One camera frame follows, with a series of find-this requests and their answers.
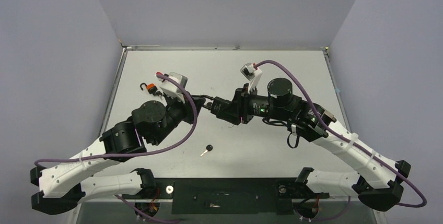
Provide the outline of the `black-headed key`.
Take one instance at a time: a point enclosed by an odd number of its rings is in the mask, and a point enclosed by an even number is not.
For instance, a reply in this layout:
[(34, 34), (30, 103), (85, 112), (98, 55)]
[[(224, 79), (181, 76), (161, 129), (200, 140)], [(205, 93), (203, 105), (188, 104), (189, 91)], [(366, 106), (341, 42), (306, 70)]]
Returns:
[(209, 144), (205, 147), (205, 150), (200, 154), (200, 156), (202, 157), (203, 155), (205, 155), (206, 153), (208, 153), (212, 150), (213, 150), (213, 146), (211, 144)]

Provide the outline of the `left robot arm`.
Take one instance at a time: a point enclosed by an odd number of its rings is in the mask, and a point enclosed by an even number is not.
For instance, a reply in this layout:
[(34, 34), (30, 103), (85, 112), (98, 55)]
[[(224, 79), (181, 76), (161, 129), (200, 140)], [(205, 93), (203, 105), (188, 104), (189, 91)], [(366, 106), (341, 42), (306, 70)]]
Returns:
[(58, 215), (78, 204), (111, 195), (149, 198), (157, 192), (150, 169), (137, 168), (128, 174), (96, 176), (95, 174), (129, 160), (129, 154), (147, 151), (144, 141), (159, 145), (181, 122), (193, 124), (189, 102), (178, 99), (147, 101), (125, 121), (104, 132), (89, 147), (76, 154), (75, 162), (51, 168), (33, 168), (30, 181), (39, 191), (31, 197), (31, 207), (48, 215)]

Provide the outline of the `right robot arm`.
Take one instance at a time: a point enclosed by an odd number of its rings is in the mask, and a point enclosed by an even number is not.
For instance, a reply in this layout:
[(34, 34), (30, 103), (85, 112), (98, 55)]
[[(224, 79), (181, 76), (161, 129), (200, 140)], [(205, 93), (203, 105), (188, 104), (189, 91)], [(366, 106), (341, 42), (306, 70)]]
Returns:
[(333, 114), (294, 95), (292, 83), (286, 78), (272, 79), (266, 96), (243, 86), (236, 89), (232, 100), (215, 97), (208, 108), (218, 119), (233, 125), (260, 117), (266, 124), (283, 126), (297, 139), (324, 148), (352, 168), (343, 173), (303, 168), (294, 183), (301, 196), (325, 193), (356, 197), (378, 211), (387, 211), (401, 200), (402, 182), (410, 172), (410, 164), (385, 158), (368, 148)]

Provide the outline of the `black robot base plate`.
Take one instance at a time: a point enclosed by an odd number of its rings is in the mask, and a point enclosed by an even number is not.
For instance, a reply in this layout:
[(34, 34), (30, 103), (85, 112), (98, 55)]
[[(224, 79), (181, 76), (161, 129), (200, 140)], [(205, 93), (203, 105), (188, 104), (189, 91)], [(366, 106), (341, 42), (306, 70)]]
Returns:
[[(157, 178), (156, 186), (144, 195), (124, 199), (170, 199), (172, 214), (291, 215), (293, 201), (327, 199), (329, 193), (314, 193), (296, 178)], [(220, 208), (204, 208), (209, 201)]]

